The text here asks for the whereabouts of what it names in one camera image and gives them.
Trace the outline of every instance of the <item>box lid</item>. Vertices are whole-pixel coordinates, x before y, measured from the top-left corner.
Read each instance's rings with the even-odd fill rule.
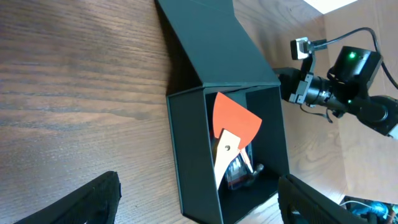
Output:
[[[280,85],[232,0],[158,0],[202,86]]]

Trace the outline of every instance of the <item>wooden table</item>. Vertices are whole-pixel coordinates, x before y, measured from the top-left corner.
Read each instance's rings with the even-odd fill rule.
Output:
[[[236,15],[274,67],[289,41],[325,37],[302,0],[235,0]],[[107,170],[123,198],[116,223],[182,217],[165,105],[182,55],[153,0],[0,3],[0,223],[44,208]],[[318,54],[319,72],[329,67]],[[337,125],[284,103],[291,171],[333,200],[345,191]],[[243,223],[278,223],[276,197]]]

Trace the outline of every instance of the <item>green light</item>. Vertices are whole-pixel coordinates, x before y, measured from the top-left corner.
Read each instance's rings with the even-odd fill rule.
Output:
[[[350,59],[354,59],[355,56],[356,56],[356,53],[355,53],[355,52],[351,52],[351,53],[349,53],[349,55],[348,55],[348,57],[349,57]]]

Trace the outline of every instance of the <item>open box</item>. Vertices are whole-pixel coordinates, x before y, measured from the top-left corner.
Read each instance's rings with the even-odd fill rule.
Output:
[[[236,223],[289,173],[280,82],[235,18],[232,0],[158,3],[192,67],[167,96],[182,213],[200,223]],[[265,168],[248,188],[216,188],[209,130],[219,91],[262,119],[248,147],[254,165]]]

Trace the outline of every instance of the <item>white wall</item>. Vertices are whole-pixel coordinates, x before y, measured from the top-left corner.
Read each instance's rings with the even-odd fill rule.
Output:
[[[323,14],[346,6],[356,0],[304,0]]]

